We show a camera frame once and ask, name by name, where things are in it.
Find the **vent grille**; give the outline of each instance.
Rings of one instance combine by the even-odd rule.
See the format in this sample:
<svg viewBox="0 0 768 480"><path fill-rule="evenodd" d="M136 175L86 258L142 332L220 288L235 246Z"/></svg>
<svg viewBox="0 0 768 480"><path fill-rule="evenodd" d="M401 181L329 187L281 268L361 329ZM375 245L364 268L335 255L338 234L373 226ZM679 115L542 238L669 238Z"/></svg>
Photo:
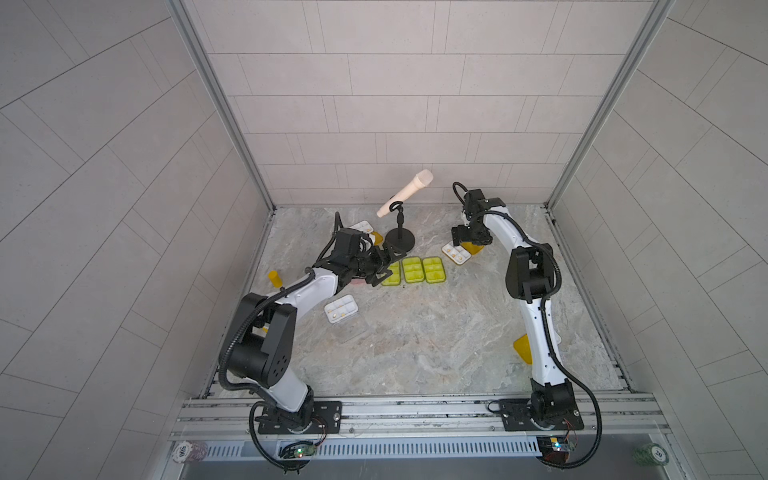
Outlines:
<svg viewBox="0 0 768 480"><path fill-rule="evenodd" d="M274 453L290 440L263 442ZM207 442L205 462L261 460L251 442ZM419 439L328 439L314 459L353 460L357 458L468 458L541 456L536 439L531 437L439 437Z"/></svg>

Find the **mounting plate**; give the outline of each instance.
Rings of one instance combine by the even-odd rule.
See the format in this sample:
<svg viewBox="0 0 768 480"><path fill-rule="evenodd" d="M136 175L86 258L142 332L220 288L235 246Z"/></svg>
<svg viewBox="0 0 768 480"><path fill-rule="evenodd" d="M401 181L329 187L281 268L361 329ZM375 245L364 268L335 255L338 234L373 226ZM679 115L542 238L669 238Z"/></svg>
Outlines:
<svg viewBox="0 0 768 480"><path fill-rule="evenodd" d="M326 421L326 433L339 433L341 428L341 402L317 402L313 405L312 415L319 416ZM304 432L292 432L284 425L273 423L259 423L259 435L291 435L293 433L302 433L306 435L319 435L323 433L323 428L317 425L317 422L310 423L309 428Z"/></svg>

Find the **tiled wall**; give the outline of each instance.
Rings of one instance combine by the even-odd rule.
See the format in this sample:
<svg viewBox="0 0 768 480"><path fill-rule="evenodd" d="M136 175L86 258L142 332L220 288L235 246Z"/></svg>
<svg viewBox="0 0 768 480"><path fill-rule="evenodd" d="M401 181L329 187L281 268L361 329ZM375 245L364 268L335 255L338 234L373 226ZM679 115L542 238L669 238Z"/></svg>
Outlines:
<svg viewBox="0 0 768 480"><path fill-rule="evenodd" d="M547 200L650 2L185 5L285 205Z"/></svg>
<svg viewBox="0 0 768 480"><path fill-rule="evenodd" d="M0 477L141 478L266 207L162 0L4 0L0 72Z"/></svg>
<svg viewBox="0 0 768 480"><path fill-rule="evenodd" d="M766 25L678 0L554 210L700 480L768 478Z"/></svg>

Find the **microphone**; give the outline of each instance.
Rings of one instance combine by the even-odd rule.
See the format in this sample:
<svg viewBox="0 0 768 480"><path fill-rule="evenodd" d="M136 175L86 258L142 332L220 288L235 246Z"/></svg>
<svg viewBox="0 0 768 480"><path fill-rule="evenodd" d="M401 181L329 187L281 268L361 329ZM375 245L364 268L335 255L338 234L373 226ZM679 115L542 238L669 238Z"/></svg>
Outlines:
<svg viewBox="0 0 768 480"><path fill-rule="evenodd" d="M384 217L389 213L389 205L393 204L394 202L403 202L407 200L411 197L411 195L429 185L434 178L435 176L432 175L432 172L429 170L422 170L418 172L409 184L405 185L402 190L397 192L394 197L387 200L387 202L381 208L379 208L379 211L376 212L376 215L379 218Z"/></svg>

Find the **yellow tray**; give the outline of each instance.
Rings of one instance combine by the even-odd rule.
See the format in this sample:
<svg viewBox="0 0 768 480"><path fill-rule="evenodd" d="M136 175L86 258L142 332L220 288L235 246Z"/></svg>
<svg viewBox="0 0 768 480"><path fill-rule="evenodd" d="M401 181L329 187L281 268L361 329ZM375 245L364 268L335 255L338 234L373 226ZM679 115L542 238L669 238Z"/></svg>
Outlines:
<svg viewBox="0 0 768 480"><path fill-rule="evenodd" d="M427 283L441 283L445 282L445 269L442 267L442 259L440 257L427 257L422 260L424 264L424 274L427 278Z"/></svg>
<svg viewBox="0 0 768 480"><path fill-rule="evenodd" d="M392 275L382 282L385 286L398 286L400 284L400 262L394 262L389 266Z"/></svg>
<svg viewBox="0 0 768 480"><path fill-rule="evenodd" d="M418 257L406 257L402 259L402 274L407 283L418 283L424 281L424 267L422 259Z"/></svg>

